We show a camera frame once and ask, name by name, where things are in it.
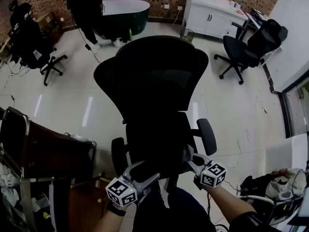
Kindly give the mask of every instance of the human arm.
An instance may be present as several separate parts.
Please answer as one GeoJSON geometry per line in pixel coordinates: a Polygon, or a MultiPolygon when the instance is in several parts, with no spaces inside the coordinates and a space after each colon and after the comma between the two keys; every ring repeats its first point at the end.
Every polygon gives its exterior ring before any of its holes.
{"type": "Polygon", "coordinates": [[[230,232],[279,232],[263,223],[251,205],[229,193],[223,187],[204,189],[212,196],[230,224],[230,232]]]}
{"type": "MultiPolygon", "coordinates": [[[[113,203],[113,206],[118,210],[126,211],[127,209],[127,206],[120,207],[115,203],[113,203]]],[[[108,210],[93,232],[119,232],[123,218],[108,210]]]]}
{"type": "Polygon", "coordinates": [[[223,216],[231,223],[235,218],[246,212],[255,212],[254,208],[225,190],[223,187],[204,188],[219,206],[223,216]]]}

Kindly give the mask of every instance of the cabinet door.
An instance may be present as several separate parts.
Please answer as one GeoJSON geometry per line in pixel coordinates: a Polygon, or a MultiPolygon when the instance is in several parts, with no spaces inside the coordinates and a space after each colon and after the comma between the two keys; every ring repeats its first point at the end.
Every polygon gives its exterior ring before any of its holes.
{"type": "Polygon", "coordinates": [[[211,9],[199,4],[192,4],[186,29],[190,29],[195,33],[206,34],[207,24],[211,17],[211,9]]]}
{"type": "Polygon", "coordinates": [[[228,27],[229,18],[224,14],[213,11],[207,25],[207,35],[222,38],[222,33],[228,27]]]}

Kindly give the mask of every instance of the chair base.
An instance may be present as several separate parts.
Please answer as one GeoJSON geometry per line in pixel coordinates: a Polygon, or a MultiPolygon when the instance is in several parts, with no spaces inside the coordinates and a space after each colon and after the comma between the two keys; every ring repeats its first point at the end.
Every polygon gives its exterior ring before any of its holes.
{"type": "Polygon", "coordinates": [[[223,79],[223,78],[224,78],[224,74],[227,73],[230,69],[234,68],[235,71],[236,71],[236,73],[237,73],[237,75],[238,75],[239,78],[240,78],[239,84],[240,84],[240,85],[243,84],[243,78],[242,78],[242,76],[241,76],[241,73],[242,73],[246,68],[244,68],[243,66],[241,66],[241,69],[239,70],[239,67],[238,67],[237,65],[235,65],[235,63],[233,63],[230,59],[225,58],[225,57],[223,57],[223,56],[220,56],[220,55],[218,55],[218,54],[215,54],[215,55],[213,56],[213,58],[214,58],[214,59],[220,58],[220,59],[222,59],[222,60],[224,60],[225,62],[228,62],[228,63],[230,64],[230,66],[219,76],[220,79],[223,79]]]}
{"type": "Polygon", "coordinates": [[[46,71],[46,75],[45,75],[45,78],[44,78],[44,85],[45,86],[47,86],[46,80],[48,78],[50,70],[54,70],[54,71],[58,72],[60,76],[63,75],[63,73],[60,70],[58,70],[57,68],[54,67],[54,65],[57,64],[59,61],[61,61],[63,58],[67,59],[68,57],[66,55],[62,55],[58,59],[56,59],[56,57],[52,57],[51,60],[47,63],[47,66],[43,70],[40,71],[40,73],[42,75],[44,75],[44,72],[46,71]]]}

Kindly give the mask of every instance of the trash bin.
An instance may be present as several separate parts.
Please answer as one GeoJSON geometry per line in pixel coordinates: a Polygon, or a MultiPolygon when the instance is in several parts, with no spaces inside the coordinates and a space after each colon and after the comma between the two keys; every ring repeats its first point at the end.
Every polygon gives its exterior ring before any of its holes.
{"type": "Polygon", "coordinates": [[[182,29],[180,30],[180,38],[191,43],[194,38],[194,32],[190,29],[182,29]]]}

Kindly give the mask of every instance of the black office chair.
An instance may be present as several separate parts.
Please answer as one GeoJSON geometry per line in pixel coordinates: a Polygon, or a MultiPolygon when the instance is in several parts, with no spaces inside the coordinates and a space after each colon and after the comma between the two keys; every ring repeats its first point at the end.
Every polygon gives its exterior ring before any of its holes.
{"type": "MultiPolygon", "coordinates": [[[[236,23],[232,23],[232,25],[244,29],[236,23]]],[[[214,55],[214,59],[221,58],[230,66],[220,75],[220,79],[223,79],[224,74],[234,68],[240,78],[239,84],[242,85],[241,73],[249,66],[252,68],[258,66],[260,59],[266,53],[281,45],[281,32],[282,27],[275,20],[270,19],[263,23],[261,28],[248,40],[248,44],[231,36],[224,36],[223,44],[229,59],[218,54],[214,55]]]]}
{"type": "Polygon", "coordinates": [[[145,160],[131,173],[137,181],[153,173],[175,177],[189,170],[183,149],[197,152],[193,136],[202,138],[207,155],[216,152],[209,122],[190,128],[186,114],[192,93],[208,65],[208,56],[191,43],[172,36],[150,36],[123,46],[94,72],[100,88],[119,109],[126,124],[123,138],[112,141],[112,160],[118,175],[131,163],[145,160]]]}
{"type": "Polygon", "coordinates": [[[46,71],[44,85],[47,86],[46,80],[50,70],[55,70],[62,75],[63,73],[54,67],[63,58],[63,55],[57,60],[56,57],[51,57],[50,54],[56,51],[53,47],[52,41],[41,34],[39,24],[33,19],[24,20],[17,30],[12,31],[11,35],[14,40],[12,51],[18,54],[23,64],[27,65],[30,69],[41,69],[41,74],[44,75],[46,71]]]}

